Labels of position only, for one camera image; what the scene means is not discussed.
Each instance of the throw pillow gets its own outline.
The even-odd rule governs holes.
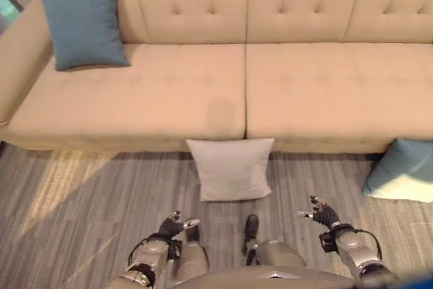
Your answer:
[[[187,144],[197,164],[201,201],[249,200],[271,193],[266,169],[273,139]]]
[[[130,66],[117,20],[117,0],[43,0],[57,70],[85,64]]]
[[[396,140],[372,170],[363,193],[433,202],[433,141]]]

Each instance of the black glove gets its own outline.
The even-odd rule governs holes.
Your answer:
[[[175,211],[173,214],[168,216],[158,231],[158,234],[162,237],[173,238],[177,234],[181,233],[185,228],[183,223],[177,222],[179,220],[180,211]]]
[[[316,196],[310,196],[310,198],[311,203],[316,205],[313,208],[313,210],[315,211],[313,213],[314,221],[325,225],[329,229],[340,225],[340,218],[333,208],[331,208],[325,201]]]

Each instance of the white pillow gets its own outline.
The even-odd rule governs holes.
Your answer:
[[[271,193],[266,168],[273,139],[187,144],[197,164],[201,201],[249,200]]]

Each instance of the gray carpet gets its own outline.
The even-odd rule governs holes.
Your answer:
[[[371,165],[365,155],[272,154],[270,196],[202,203],[189,154],[6,146],[0,156],[0,288],[103,288],[124,270],[134,244],[175,209],[201,218],[212,270],[243,263],[244,221],[256,213],[260,238],[285,240],[310,267],[349,275],[335,253],[322,252],[324,229],[295,214],[310,207],[309,194],[326,198],[343,221],[372,231],[393,271],[433,269],[433,205],[362,196]]]

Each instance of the sofa armrest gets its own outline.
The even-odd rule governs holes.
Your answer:
[[[6,125],[52,54],[41,0],[34,0],[0,37],[0,125]]]

